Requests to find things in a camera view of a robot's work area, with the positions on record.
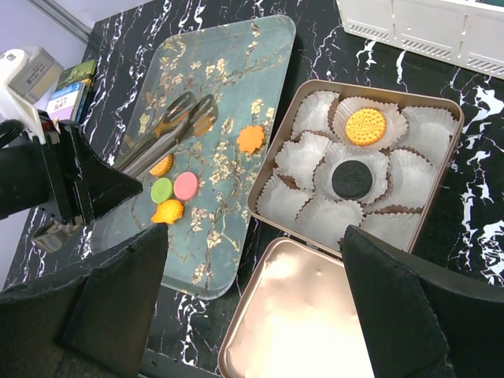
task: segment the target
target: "tin box lid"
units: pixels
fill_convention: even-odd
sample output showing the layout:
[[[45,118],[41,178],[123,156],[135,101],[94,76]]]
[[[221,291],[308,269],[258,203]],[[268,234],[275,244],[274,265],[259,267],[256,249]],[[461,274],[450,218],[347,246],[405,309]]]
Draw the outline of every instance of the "tin box lid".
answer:
[[[373,376],[343,263],[272,241],[232,318],[219,369],[226,378]]]

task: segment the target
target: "wall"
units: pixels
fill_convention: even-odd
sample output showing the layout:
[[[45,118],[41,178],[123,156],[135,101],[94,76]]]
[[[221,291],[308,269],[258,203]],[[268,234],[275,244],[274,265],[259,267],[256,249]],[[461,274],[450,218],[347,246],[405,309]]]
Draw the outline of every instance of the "wall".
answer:
[[[151,0],[55,0],[90,29],[93,28],[96,21],[149,1]]]
[[[86,44],[53,22],[27,0],[0,0],[2,33],[0,51],[24,45],[46,49],[64,68],[81,62]],[[37,103],[45,109],[50,93]],[[0,288],[3,287],[28,211],[0,220]]]

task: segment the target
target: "cable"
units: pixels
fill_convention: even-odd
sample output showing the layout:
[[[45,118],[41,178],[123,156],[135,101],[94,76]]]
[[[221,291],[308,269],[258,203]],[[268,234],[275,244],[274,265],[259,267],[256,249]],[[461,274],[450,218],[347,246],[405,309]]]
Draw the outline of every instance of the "cable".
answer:
[[[23,124],[18,120],[5,120],[0,123],[0,148],[11,143],[23,129]]]

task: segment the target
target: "metal tongs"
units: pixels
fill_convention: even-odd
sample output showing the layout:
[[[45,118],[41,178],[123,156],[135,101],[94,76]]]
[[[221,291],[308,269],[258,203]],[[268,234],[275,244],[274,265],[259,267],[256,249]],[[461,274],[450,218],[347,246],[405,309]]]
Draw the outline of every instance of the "metal tongs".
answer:
[[[170,153],[192,129],[194,135],[209,130],[219,116],[215,98],[208,94],[195,106],[196,97],[191,92],[182,94],[166,110],[161,122],[145,134],[114,168],[139,178]]]
[[[200,136],[210,130],[219,117],[217,102],[208,94],[196,103],[191,92],[182,94],[167,108],[165,115],[152,130],[145,134],[128,152],[113,165],[122,173],[139,178],[155,166],[192,130]],[[60,224],[51,220],[41,226],[31,240],[46,252],[59,250],[66,241],[82,230],[82,225]]]

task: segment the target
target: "white device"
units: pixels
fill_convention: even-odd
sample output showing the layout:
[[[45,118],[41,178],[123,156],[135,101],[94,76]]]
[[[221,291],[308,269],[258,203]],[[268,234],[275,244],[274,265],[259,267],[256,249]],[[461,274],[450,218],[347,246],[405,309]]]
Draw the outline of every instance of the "white device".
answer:
[[[504,7],[466,0],[336,0],[345,32],[504,79]]]
[[[63,67],[42,47],[0,52],[0,114],[20,121],[30,139],[46,144],[38,110],[33,106],[59,78]]]

